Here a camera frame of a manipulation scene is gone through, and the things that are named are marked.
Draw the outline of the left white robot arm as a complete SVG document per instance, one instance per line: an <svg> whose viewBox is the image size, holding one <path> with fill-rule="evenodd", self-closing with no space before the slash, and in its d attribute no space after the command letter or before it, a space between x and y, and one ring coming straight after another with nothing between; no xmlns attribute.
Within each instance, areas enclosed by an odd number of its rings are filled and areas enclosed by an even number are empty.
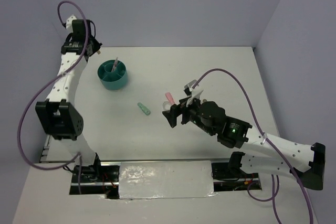
<svg viewBox="0 0 336 224"><path fill-rule="evenodd" d="M82 132L84 121L75 108L75 95L81 74L88 59L100 50L101 43L91 34L90 20L83 21L70 16L66 29L70 32L61 48L59 75L52 90L43 102L37 102L35 110L46 134L61 143L77 161L76 174L85 175L90 181L98 181L103 174L98 154L85 140Z"/></svg>

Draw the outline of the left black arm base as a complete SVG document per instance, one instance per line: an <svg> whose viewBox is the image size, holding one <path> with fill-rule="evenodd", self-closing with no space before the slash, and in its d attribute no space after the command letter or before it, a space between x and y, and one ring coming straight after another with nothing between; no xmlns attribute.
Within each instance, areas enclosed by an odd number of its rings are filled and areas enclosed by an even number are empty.
<svg viewBox="0 0 336 224"><path fill-rule="evenodd" d="M78 175L72 172L70 182L70 195L101 195L106 199L119 199L119 165L102 166L101 174L81 175L80 186L78 186Z"/></svg>

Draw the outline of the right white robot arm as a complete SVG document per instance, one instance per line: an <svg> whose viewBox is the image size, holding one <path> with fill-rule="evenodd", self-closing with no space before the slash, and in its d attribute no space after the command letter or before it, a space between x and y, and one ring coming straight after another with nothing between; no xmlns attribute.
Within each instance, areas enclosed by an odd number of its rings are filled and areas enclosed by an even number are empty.
<svg viewBox="0 0 336 224"><path fill-rule="evenodd" d="M299 144L266 133L248 122L226 115L214 101L194 99L190 105L183 99L162 112L170 127L193 123L233 152L228 171L233 177L265 173L297 179L303 187L322 190L326 149L321 143Z"/></svg>

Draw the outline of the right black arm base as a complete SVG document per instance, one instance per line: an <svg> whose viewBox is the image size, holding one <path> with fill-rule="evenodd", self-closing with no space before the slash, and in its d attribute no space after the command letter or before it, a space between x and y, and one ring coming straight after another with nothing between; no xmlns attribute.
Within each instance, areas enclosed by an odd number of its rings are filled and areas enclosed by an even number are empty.
<svg viewBox="0 0 336 224"><path fill-rule="evenodd" d="M228 163L211 163L214 192L261 190L258 173L233 173Z"/></svg>

